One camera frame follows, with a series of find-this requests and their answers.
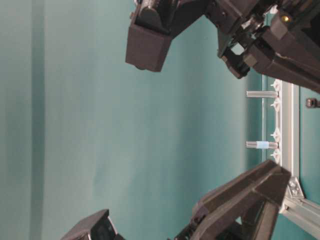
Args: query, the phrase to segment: metal bracket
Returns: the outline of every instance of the metal bracket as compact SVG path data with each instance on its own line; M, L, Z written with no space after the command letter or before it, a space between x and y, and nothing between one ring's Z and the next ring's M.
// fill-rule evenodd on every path
M297 85L275 80L279 91L276 109L276 131L279 149L276 162L289 170L292 177L280 213L302 229L320 239L320 206L306 199L300 184L300 91Z

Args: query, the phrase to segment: screw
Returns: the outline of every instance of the screw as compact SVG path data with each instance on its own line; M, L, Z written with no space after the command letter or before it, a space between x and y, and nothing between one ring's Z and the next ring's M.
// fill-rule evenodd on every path
M286 15L284 15L284 16L282 16L282 21L283 22L285 22L285 23L288 23L288 22L290 22L291 21L291 18L290 17L288 17L288 16L286 16Z
M290 181L290 182L289 182L289 186L290 186L291 188L295 188L297 185L296 185L296 183L295 183L294 181Z

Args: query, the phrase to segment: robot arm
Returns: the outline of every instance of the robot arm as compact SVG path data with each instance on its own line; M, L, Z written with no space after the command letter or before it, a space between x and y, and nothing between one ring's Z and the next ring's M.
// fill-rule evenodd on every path
M203 196L174 240L270 240L290 176L271 160L261 163ZM61 240L125 239L109 211L102 210L81 220Z
M270 26L265 16L278 13ZM205 15L218 30L218 57L237 77L250 68L320 93L318 0L142 0L129 27L126 62L162 70L172 40ZM244 51L235 54L240 44Z

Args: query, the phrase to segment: teal backdrop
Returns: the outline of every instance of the teal backdrop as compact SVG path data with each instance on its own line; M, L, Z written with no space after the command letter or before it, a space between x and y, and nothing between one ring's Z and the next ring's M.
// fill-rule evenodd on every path
M132 0L2 0L0 232L58 240L109 208L127 239L174 237L206 192L261 162L262 76L235 79L205 18L162 73L124 63ZM273 239L313 239L280 216Z

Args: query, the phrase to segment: metal peg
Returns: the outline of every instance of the metal peg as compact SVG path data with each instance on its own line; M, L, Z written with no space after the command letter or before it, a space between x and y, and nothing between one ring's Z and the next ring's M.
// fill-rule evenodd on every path
M276 91L247 91L248 98L277 98L279 96Z
M247 141L246 147L248 149L277 149L279 145L277 142L270 141Z

